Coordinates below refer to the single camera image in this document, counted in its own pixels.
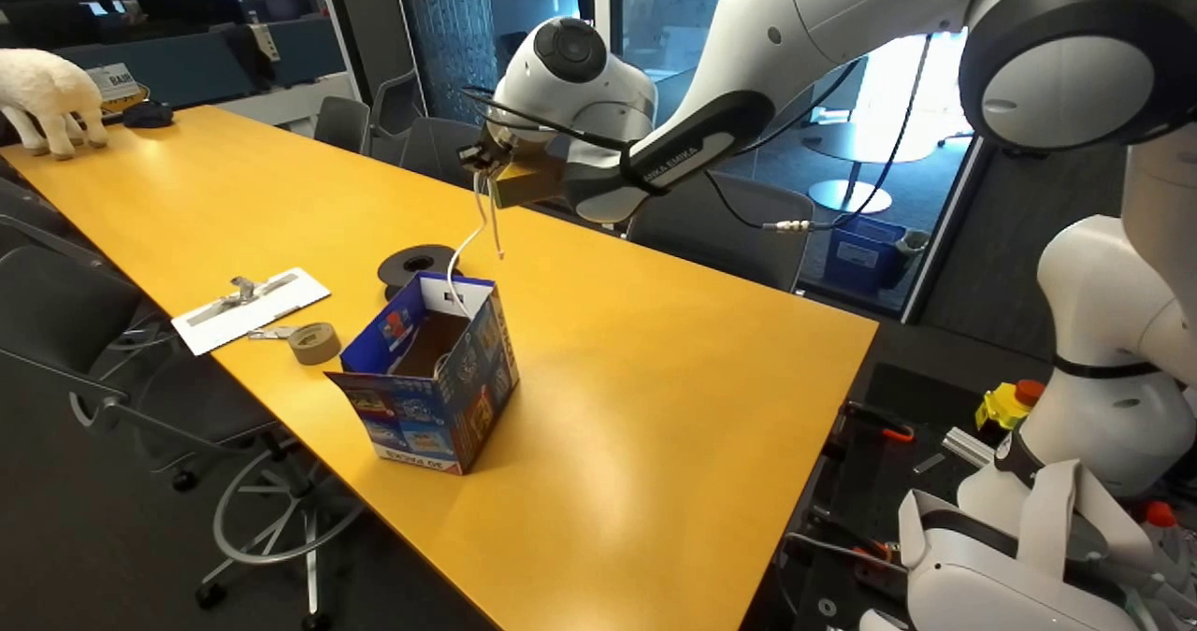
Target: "glass wall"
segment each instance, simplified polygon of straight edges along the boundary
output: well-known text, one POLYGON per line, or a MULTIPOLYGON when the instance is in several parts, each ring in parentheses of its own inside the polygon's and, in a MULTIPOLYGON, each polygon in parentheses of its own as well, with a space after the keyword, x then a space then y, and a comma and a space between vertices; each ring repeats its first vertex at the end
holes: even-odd
MULTIPOLYGON (((689 86, 717 1, 622 0, 622 56, 656 81, 657 123, 673 114, 689 86)), ((820 105, 810 105, 843 68, 832 71, 800 95, 766 133, 809 110, 806 120, 770 145, 727 160, 716 170, 828 201, 815 202, 814 219, 820 223, 850 213, 855 206, 843 201, 841 190, 847 180, 856 177, 857 201, 868 198, 864 184, 876 182, 893 150, 924 42, 925 36, 913 36, 874 50, 834 93, 820 105), (820 194, 819 189, 839 192, 820 194)), ((881 227, 906 237, 906 230, 912 230, 909 237, 915 241, 917 232, 931 235, 938 226, 972 140, 956 86, 964 42, 962 34, 937 35, 931 41, 915 111, 903 138, 900 163, 894 163, 874 204, 862 213, 867 222, 881 224, 859 231, 869 235, 881 227)), ((813 233, 802 261, 800 287, 898 315, 922 266, 920 257, 916 255, 905 271, 891 272, 883 286, 875 287, 877 279, 862 278, 859 269, 838 268, 844 259, 859 255, 852 250, 857 242, 871 247, 852 232, 813 233), (845 242, 847 248, 841 248, 845 242)))
POLYGON ((464 85, 492 87, 539 23, 579 17, 581 0, 403 0, 432 116, 478 123, 464 85))

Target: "round table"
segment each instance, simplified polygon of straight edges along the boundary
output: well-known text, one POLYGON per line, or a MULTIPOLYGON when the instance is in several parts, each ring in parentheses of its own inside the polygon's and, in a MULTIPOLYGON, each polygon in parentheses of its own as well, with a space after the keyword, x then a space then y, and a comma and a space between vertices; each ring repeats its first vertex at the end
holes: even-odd
MULTIPOLYGON (((847 180, 828 180, 813 186, 808 192, 810 199, 820 206, 845 213, 855 213, 865 201, 868 205, 861 210, 862 213, 880 213, 893 205, 889 193, 882 189, 873 195, 874 187, 858 181, 864 164, 885 164, 889 160, 894 141, 898 140, 898 125, 852 122, 815 125, 802 129, 798 138, 807 148, 852 163, 847 180)), ((907 128, 894 163, 917 162, 934 151, 935 139, 907 128)))

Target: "office chair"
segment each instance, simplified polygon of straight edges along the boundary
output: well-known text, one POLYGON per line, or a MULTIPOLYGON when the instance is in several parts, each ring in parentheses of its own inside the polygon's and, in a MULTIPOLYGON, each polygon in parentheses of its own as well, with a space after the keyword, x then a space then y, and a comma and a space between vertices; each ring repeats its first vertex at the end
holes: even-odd
POLYGON ((318 465, 300 468, 299 444, 279 442, 279 424, 211 357, 180 352, 171 336, 119 353, 109 345, 129 326, 141 295, 107 269, 89 267, 37 247, 0 257, 0 360, 4 369, 45 378, 68 393, 71 409, 91 431, 123 421, 135 429, 136 449, 153 471, 175 469, 198 456, 243 456, 265 448, 225 490, 213 534, 227 559, 201 581, 200 607, 221 601, 217 578, 235 563, 261 565, 304 557, 308 571, 306 631, 323 629, 316 550, 338 536, 361 511, 318 465), (256 538, 230 539, 233 496, 282 499, 282 516, 256 538), (282 548, 292 518, 302 520, 299 545, 282 548))
POLYGON ((370 109, 371 157, 400 165, 408 129, 423 116, 414 69, 379 84, 370 109))
MULTIPOLYGON (((800 193, 711 175, 731 206, 753 222, 804 220, 814 214, 814 204, 800 193)), ((807 247, 804 233, 773 233, 736 222, 701 175, 645 201, 627 227, 627 239, 786 292, 795 291, 807 247)))
POLYGON ((356 154, 367 152, 370 108, 365 103, 340 96, 326 96, 316 117, 312 138, 356 154))
POLYGON ((399 165, 440 182, 464 189, 474 188, 474 176, 462 168, 457 148, 478 142, 474 125, 420 117, 407 133, 407 144, 399 165))

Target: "desk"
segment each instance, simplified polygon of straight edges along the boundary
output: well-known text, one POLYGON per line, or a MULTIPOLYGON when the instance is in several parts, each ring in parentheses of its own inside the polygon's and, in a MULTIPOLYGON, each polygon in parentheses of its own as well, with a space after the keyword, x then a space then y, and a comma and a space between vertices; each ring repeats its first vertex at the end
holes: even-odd
MULTIPOLYGON (((868 205, 861 211, 862 213, 880 213, 888 208, 893 204, 888 192, 882 189, 873 194, 871 184, 858 181, 864 164, 885 164, 889 160, 894 141, 898 140, 898 132, 899 128, 893 126, 863 126, 852 122, 816 125, 802 129, 798 138, 807 148, 852 163, 847 180, 828 180, 813 184, 808 192, 810 199, 820 206, 844 213, 855 213, 865 201, 868 205)), ((934 144, 935 141, 924 134, 906 129, 894 163, 903 164, 928 158, 935 151, 934 144)))
MULTIPOLYGON (((298 266, 333 296, 286 322, 347 340, 387 255, 478 224, 452 186, 218 108, 176 120, 68 162, 0 152, 170 315, 298 266)), ((278 344, 214 357, 500 627, 736 629, 876 324, 523 208, 500 229, 505 260, 479 239, 461 267, 499 283, 522 380, 466 477, 377 459, 278 344)))

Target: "tape roll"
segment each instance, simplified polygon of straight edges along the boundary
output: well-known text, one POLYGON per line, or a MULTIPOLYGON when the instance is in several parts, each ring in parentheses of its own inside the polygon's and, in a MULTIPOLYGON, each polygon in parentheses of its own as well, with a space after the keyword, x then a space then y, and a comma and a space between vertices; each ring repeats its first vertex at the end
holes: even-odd
POLYGON ((304 365, 326 363, 341 352, 341 340, 327 322, 304 324, 296 329, 287 336, 287 346, 291 346, 299 364, 304 365))
MULTIPOLYGON (((378 266, 378 280, 387 284, 387 301, 390 302, 411 283, 417 272, 448 273, 450 260, 452 248, 448 245, 415 245, 394 253, 378 266)), ((452 273, 461 275, 461 269, 454 269, 452 273)))

